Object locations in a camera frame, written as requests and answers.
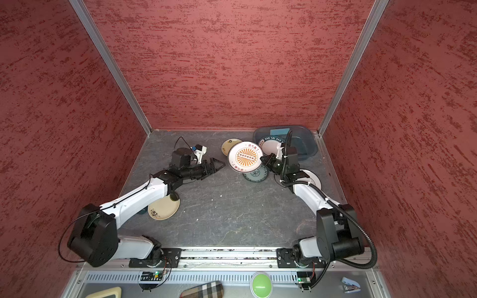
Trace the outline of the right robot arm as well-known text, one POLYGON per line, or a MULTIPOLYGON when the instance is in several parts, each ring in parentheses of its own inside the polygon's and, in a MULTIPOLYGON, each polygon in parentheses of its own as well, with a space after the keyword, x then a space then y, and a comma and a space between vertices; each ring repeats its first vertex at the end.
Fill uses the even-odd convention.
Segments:
POLYGON ((331 199, 300 169, 295 149, 285 147, 283 156, 264 155, 262 165, 279 175, 279 184, 298 196, 316 215, 316 234, 303 238, 294 247, 297 259, 319 258, 329 264, 339 261, 357 269, 373 268, 378 252, 369 234, 356 220, 349 204, 331 199))

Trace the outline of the white plate black outline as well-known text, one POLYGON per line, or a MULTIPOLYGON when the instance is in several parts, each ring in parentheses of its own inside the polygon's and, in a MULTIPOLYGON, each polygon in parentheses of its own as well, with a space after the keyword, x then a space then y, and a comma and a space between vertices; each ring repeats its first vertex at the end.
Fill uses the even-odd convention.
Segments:
POLYGON ((307 169, 302 169, 302 172, 305 174, 305 176, 302 178, 299 178, 299 181, 305 181, 307 183, 315 185, 319 189, 322 189, 322 183, 319 177, 314 172, 307 169))

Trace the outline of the orange sunburst plate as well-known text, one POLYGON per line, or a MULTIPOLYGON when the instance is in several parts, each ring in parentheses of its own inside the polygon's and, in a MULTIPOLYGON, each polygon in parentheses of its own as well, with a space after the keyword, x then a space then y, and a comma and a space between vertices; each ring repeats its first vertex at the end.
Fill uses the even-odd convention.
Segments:
POLYGON ((234 145, 228 155, 229 166, 238 173, 250 173, 262 165, 263 150, 253 142, 240 142, 234 145))

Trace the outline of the teal patterned small plate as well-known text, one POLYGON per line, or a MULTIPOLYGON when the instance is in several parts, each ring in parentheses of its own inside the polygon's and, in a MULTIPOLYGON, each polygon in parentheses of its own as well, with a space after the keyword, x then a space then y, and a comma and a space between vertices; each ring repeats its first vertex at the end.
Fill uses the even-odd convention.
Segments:
POLYGON ((267 170, 267 168, 261 165, 259 168, 252 172, 244 173, 243 177, 249 182, 261 183, 266 180, 266 178, 268 177, 268 173, 269 171, 267 170))

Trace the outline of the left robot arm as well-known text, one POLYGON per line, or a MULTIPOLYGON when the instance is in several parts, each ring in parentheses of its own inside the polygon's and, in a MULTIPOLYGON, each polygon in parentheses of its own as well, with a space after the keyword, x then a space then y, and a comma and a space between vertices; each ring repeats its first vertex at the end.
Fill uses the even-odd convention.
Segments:
POLYGON ((161 199, 176 194, 185 181, 204 180, 223 169, 225 162, 201 157, 201 147, 173 151, 171 163, 148 180, 117 199, 100 206, 88 204, 68 227, 67 247, 94 268, 111 260, 134 260, 145 267, 163 266, 167 259, 161 243, 145 235, 119 234, 119 229, 134 215, 161 199))

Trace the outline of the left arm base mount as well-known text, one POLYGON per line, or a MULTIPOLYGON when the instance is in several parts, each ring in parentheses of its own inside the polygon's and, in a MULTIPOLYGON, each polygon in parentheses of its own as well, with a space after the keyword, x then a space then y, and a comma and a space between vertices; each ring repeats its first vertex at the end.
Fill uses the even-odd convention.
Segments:
POLYGON ((181 252, 181 248, 154 248, 146 259, 130 259, 129 268, 177 268, 181 252))

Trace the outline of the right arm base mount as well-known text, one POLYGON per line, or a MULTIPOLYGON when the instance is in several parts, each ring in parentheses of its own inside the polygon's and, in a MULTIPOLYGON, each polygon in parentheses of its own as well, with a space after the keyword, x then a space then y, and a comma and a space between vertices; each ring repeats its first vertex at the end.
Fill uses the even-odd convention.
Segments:
POLYGON ((293 248, 277 248, 278 268, 309 268, 310 261, 306 261, 300 248, 295 245, 293 248))

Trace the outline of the green rim lettered plate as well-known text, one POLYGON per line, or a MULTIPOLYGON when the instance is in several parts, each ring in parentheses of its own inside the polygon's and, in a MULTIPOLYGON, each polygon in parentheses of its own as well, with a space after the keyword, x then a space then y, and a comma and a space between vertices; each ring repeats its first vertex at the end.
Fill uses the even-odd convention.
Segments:
POLYGON ((277 155, 277 145, 284 142, 285 140, 281 137, 269 135, 260 139, 258 145, 264 155, 270 155, 272 153, 277 155))

